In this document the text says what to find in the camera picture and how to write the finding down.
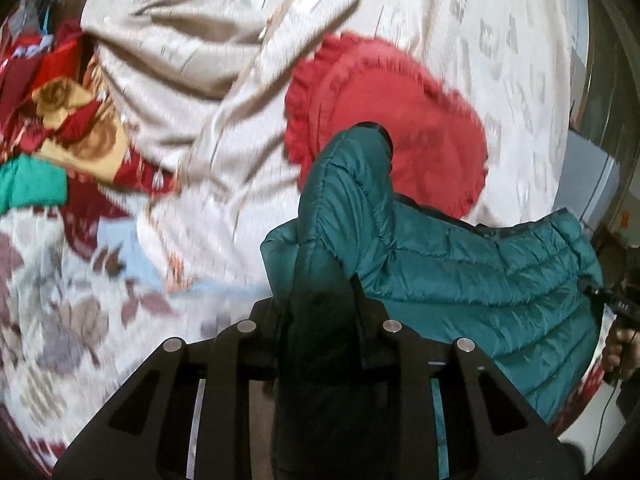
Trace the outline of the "person's right hand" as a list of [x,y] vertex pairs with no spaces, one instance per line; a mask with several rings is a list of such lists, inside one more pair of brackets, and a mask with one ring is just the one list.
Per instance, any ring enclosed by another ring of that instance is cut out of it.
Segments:
[[621,380],[628,380],[639,369],[639,332],[624,327],[616,320],[605,339],[601,365],[605,373],[617,372]]

